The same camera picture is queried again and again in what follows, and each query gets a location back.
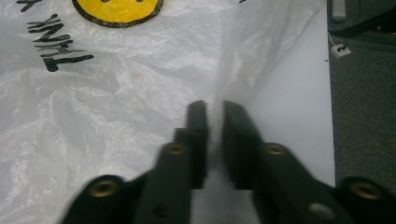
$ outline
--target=black object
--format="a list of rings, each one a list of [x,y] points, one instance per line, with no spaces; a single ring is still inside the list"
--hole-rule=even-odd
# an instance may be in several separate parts
[[[337,36],[349,38],[367,31],[377,30],[378,27],[380,27],[381,33],[394,32],[395,22],[396,22],[396,6],[387,12],[384,12],[378,16],[371,18],[370,20],[363,21],[357,25],[348,27],[344,30],[339,30],[339,31],[329,30],[329,33],[331,35],[337,35]]]
[[[191,189],[201,189],[205,179],[207,137],[205,104],[195,102],[187,128],[176,129],[151,171],[132,182],[94,179],[63,223],[189,223]],[[336,189],[319,183],[287,148],[264,143],[244,107],[232,102],[224,104],[222,148],[235,188],[252,190],[262,223],[396,223],[396,199],[385,189],[359,177]]]

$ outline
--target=plastic bag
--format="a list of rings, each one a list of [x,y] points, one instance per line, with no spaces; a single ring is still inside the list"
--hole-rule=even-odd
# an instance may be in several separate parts
[[[190,102],[209,103],[216,129],[221,101],[251,99],[323,6],[165,0],[156,17],[113,29],[72,1],[2,1],[0,222],[57,222],[93,177],[147,171]],[[227,222],[206,210],[193,222]]]

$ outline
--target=white cable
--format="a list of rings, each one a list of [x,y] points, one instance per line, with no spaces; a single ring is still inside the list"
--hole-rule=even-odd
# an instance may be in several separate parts
[[[330,35],[329,32],[327,32],[327,35],[329,36],[330,42],[332,42],[332,36]]]

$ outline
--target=carpeted floor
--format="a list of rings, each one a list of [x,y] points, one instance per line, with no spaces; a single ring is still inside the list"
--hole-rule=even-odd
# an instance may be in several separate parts
[[[356,23],[395,5],[361,0]],[[358,15],[359,0],[346,1],[347,20],[329,21],[329,29],[347,27]],[[359,35],[348,48],[345,58],[330,55],[336,178],[367,177],[396,195],[396,35]]]

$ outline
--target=yellow smiley face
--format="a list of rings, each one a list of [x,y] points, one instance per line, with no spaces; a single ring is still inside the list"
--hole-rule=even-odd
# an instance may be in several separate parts
[[[163,0],[73,0],[88,21],[111,28],[125,28],[155,17]]]

